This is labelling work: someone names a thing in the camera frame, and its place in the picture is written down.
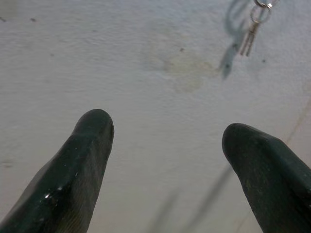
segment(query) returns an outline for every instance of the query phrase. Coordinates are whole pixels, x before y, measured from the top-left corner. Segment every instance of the key ring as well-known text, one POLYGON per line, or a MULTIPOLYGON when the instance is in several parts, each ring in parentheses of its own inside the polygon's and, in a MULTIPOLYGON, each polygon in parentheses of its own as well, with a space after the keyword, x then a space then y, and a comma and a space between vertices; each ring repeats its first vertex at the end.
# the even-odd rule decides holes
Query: key ring
POLYGON ((250 16, 251 16, 252 21, 255 23, 261 24, 261 23, 267 22, 271 16, 271 8, 268 5, 261 3, 261 6, 256 5, 253 7, 250 16), (254 14, 259 7, 268 9, 268 15, 264 19, 254 17, 254 14))
POLYGON ((257 6, 260 6, 260 7, 263 7, 263 8, 265 8, 265 7, 272 8, 272 7, 274 7, 277 4, 278 1, 279 0, 272 0, 272 3, 265 4, 265 3, 260 2, 258 0, 254 0, 255 4, 257 6))

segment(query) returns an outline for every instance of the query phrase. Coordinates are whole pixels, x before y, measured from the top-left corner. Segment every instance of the white wall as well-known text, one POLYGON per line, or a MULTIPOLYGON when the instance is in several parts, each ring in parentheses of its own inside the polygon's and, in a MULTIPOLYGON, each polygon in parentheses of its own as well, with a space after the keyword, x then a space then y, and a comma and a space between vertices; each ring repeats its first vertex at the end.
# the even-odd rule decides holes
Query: white wall
POLYGON ((281 0, 251 57, 235 56, 253 5, 0 0, 0 218, 101 108, 115 140, 89 233, 186 233, 204 204, 191 232, 260 232, 222 133, 232 122, 285 141, 293 132, 289 146, 311 165, 311 6, 281 0))

